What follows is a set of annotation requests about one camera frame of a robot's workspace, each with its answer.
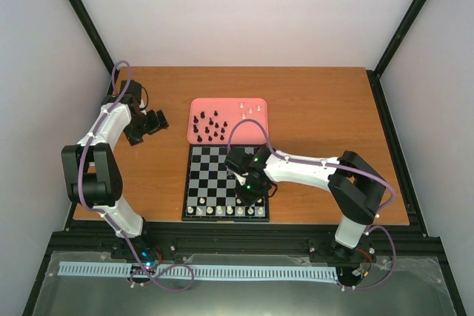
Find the black cable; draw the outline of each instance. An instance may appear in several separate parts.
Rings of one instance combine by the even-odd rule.
[[[148,107],[148,101],[149,101],[149,98],[148,98],[148,91],[147,91],[147,88],[145,88],[143,85],[141,86],[141,88],[145,91],[145,94],[147,95],[147,103],[145,104],[144,107],[141,107],[140,110],[146,110],[147,107]]]

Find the black metal frame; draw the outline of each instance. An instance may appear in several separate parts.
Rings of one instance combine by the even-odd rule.
[[[385,101],[380,78],[391,58],[403,41],[410,26],[415,21],[426,0],[413,0],[403,17],[392,40],[384,51],[377,67],[367,71],[370,87],[377,106],[381,125],[395,168],[402,197],[409,217],[409,226],[389,226],[388,230],[397,246],[398,255],[437,257],[444,279],[450,292],[453,305],[458,315],[465,315],[450,266],[439,238],[427,236],[418,200],[408,173],[407,165],[401,151],[390,111]],[[100,39],[81,0],[70,0],[77,16],[84,25],[87,34],[99,53],[105,67],[111,72],[113,61],[104,43]],[[63,231],[54,232],[41,263],[38,276],[33,285],[24,315],[31,315],[41,289],[44,273],[50,256],[54,251],[107,251],[131,259],[123,241],[116,238],[113,230],[103,221],[75,221],[73,214],[76,206],[72,205]],[[280,224],[223,224],[223,223],[154,223],[149,222],[149,233],[155,236],[164,259],[178,260],[183,256],[195,253],[231,253],[263,255],[309,255],[313,241],[334,233],[334,225],[280,225]],[[390,245],[381,232],[371,234],[371,243],[380,254],[390,254]]]

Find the gray floor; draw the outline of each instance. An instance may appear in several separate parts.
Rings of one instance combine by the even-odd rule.
[[[131,289],[125,279],[57,277],[59,260],[50,265],[35,315],[455,315],[441,270],[426,258],[401,259],[386,284],[367,292],[341,292],[326,283],[197,281],[181,294],[153,285]],[[364,284],[385,273],[374,266]]]

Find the wooden tabletop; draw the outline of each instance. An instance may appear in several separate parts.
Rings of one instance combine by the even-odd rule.
[[[127,71],[120,72],[119,81]],[[187,122],[194,98],[255,97],[268,104],[273,145],[294,155],[357,152],[395,187],[396,200],[379,223],[408,224],[387,142],[364,68],[343,67],[134,67],[133,79],[162,109],[170,127],[131,147],[122,135],[114,155],[124,196],[149,221],[180,221],[184,200]],[[74,218],[97,219],[78,206]],[[341,212],[321,189],[280,183],[270,199],[270,222],[338,223]]]

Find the black square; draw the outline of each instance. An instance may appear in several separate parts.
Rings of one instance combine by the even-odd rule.
[[[197,188],[190,188],[187,191],[187,196],[198,196],[198,190]]]

